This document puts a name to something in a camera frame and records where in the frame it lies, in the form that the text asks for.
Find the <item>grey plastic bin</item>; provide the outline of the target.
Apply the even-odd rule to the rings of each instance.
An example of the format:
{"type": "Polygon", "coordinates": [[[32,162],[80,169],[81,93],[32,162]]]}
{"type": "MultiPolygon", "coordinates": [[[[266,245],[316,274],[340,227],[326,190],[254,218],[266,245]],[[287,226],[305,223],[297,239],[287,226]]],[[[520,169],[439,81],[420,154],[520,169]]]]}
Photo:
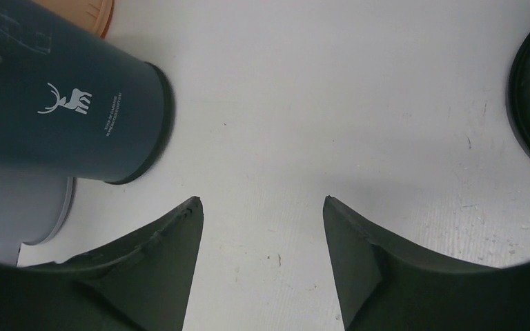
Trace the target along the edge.
{"type": "Polygon", "coordinates": [[[65,223],[75,179],[0,167],[0,243],[38,245],[65,223]]]}

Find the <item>dark blue bin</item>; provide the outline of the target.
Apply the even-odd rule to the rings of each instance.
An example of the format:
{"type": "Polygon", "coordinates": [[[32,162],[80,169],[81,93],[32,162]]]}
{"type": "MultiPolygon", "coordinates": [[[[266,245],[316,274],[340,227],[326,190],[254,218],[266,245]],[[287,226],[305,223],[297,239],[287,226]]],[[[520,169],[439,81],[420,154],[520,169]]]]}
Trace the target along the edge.
{"type": "Polygon", "coordinates": [[[0,166],[128,183],[174,121],[157,66],[32,1],[0,1],[0,166]]]}

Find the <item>orange capybara bin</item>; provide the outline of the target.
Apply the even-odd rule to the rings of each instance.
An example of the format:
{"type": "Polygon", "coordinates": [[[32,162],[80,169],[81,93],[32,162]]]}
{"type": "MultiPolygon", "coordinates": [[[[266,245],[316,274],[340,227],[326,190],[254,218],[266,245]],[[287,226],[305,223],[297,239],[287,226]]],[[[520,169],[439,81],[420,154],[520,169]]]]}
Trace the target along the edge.
{"type": "Polygon", "coordinates": [[[104,38],[112,20],[114,0],[33,0],[83,30],[104,38]]]}

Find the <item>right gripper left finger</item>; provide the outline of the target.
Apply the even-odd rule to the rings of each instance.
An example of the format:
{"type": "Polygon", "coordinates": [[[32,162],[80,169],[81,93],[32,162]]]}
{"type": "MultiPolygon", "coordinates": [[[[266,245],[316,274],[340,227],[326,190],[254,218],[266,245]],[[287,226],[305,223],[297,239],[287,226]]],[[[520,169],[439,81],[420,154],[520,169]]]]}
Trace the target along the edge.
{"type": "Polygon", "coordinates": [[[0,263],[0,330],[181,330],[203,223],[191,197],[63,263],[0,263]]]}

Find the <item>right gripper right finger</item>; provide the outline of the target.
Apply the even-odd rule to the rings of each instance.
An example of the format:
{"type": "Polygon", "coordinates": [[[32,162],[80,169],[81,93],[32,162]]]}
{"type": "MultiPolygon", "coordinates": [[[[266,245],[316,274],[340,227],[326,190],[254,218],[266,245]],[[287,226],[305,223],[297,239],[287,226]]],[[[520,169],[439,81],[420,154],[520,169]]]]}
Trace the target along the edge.
{"type": "Polygon", "coordinates": [[[530,261],[493,268],[455,259],[330,196],[323,220],[346,330],[530,330],[530,261]]]}

